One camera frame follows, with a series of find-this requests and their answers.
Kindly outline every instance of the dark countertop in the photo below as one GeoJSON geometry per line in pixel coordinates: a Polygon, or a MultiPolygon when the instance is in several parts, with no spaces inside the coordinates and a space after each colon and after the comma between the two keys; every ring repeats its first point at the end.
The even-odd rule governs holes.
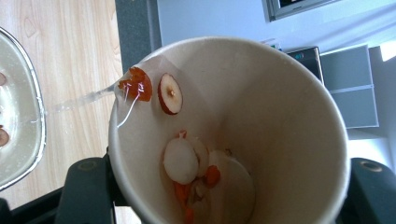
{"type": "Polygon", "coordinates": [[[161,47],[157,0],[116,0],[122,71],[161,47]]]}

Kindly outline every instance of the dried fruit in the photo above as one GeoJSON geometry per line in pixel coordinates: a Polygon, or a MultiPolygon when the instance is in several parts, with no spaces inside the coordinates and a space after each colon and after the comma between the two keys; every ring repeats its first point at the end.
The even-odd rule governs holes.
{"type": "Polygon", "coordinates": [[[255,188],[247,169],[223,151],[213,151],[209,164],[221,172],[221,180],[210,191],[209,223],[248,223],[255,204],[255,188]]]}
{"type": "Polygon", "coordinates": [[[173,181],[189,184],[198,172],[198,160],[190,142],[182,136],[169,141],[163,154],[163,166],[173,181]]]}
{"type": "Polygon", "coordinates": [[[184,212],[184,223],[192,224],[193,222],[194,222],[194,211],[188,207],[184,212]]]}
{"type": "Polygon", "coordinates": [[[8,140],[9,140],[9,135],[6,131],[3,130],[3,126],[0,125],[0,147],[4,146],[8,140]]]}
{"type": "Polygon", "coordinates": [[[207,151],[204,143],[202,143],[199,138],[187,136],[187,140],[191,143],[198,159],[197,176],[202,177],[206,172],[207,165],[209,164],[209,152],[207,151]]]}
{"type": "Polygon", "coordinates": [[[4,76],[3,73],[0,73],[0,86],[3,86],[4,84],[6,84],[6,82],[7,82],[6,76],[4,76]]]}
{"type": "Polygon", "coordinates": [[[175,115],[180,112],[183,105],[183,95],[175,78],[170,74],[163,74],[158,85],[158,97],[160,105],[168,115],[175,115]]]}
{"type": "Polygon", "coordinates": [[[211,165],[205,173],[205,183],[208,188],[214,188],[220,181],[220,171],[216,165],[211,165]]]}
{"type": "Polygon", "coordinates": [[[193,214],[193,223],[208,223],[210,204],[207,198],[203,198],[201,201],[196,201],[191,205],[193,214]]]}
{"type": "Polygon", "coordinates": [[[183,208],[187,206],[187,200],[191,191],[191,183],[187,185],[182,185],[174,181],[174,188],[176,197],[183,208]]]}
{"type": "Polygon", "coordinates": [[[149,76],[138,67],[131,67],[128,72],[130,77],[120,81],[120,90],[122,90],[129,99],[134,100],[137,97],[139,101],[148,102],[152,95],[152,86],[149,76]]]}

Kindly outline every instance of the dried apple slice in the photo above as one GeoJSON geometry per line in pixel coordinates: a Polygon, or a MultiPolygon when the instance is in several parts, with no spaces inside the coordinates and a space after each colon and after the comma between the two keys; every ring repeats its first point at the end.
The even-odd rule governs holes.
{"type": "Polygon", "coordinates": [[[6,84],[6,82],[7,82],[6,76],[4,76],[3,73],[0,73],[0,86],[3,86],[4,84],[6,84]]]}
{"type": "Polygon", "coordinates": [[[9,140],[9,135],[6,131],[2,129],[0,125],[0,147],[4,146],[9,140]]]}
{"type": "Polygon", "coordinates": [[[189,141],[182,137],[169,141],[163,153],[163,166],[173,181],[190,184],[198,173],[198,160],[189,141]]]}
{"type": "Polygon", "coordinates": [[[158,85],[158,97],[160,105],[168,115],[175,115],[180,112],[183,105],[183,95],[175,78],[170,74],[163,74],[158,85]]]}
{"type": "Polygon", "coordinates": [[[248,223],[256,199],[249,172],[239,161],[220,150],[209,153],[209,165],[219,168],[221,178],[210,190],[208,223],[248,223]]]}
{"type": "Polygon", "coordinates": [[[197,137],[187,136],[187,140],[191,143],[194,148],[195,154],[198,159],[198,177],[202,177],[207,169],[207,165],[209,164],[209,152],[207,151],[204,143],[197,137]]]}

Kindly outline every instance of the wooden table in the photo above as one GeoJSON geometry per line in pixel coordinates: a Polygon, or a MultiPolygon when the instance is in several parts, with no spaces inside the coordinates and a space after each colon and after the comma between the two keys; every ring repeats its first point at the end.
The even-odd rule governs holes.
{"type": "MultiPolygon", "coordinates": [[[[0,0],[0,26],[30,56],[44,104],[57,104],[99,91],[122,76],[114,1],[0,0]]],[[[47,116],[47,144],[37,167],[0,192],[11,209],[64,184],[68,168],[89,157],[103,157],[114,96],[47,116]]],[[[131,209],[118,209],[121,222],[138,223],[131,209]]]]}

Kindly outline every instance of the white wall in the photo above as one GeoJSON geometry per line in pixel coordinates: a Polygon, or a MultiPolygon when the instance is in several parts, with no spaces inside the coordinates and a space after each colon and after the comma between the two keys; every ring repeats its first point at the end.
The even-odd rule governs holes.
{"type": "Polygon", "coordinates": [[[349,141],[347,143],[349,158],[364,158],[382,163],[390,170],[394,170],[394,162],[389,148],[387,137],[348,130],[349,141]]]}
{"type": "Polygon", "coordinates": [[[265,0],[158,0],[163,45],[203,35],[255,41],[275,38],[284,50],[321,52],[396,39],[394,0],[342,0],[269,22],[265,0]]]}
{"type": "Polygon", "coordinates": [[[379,128],[363,129],[366,133],[387,138],[393,171],[396,171],[396,58],[382,62],[379,48],[370,49],[379,128]]]}

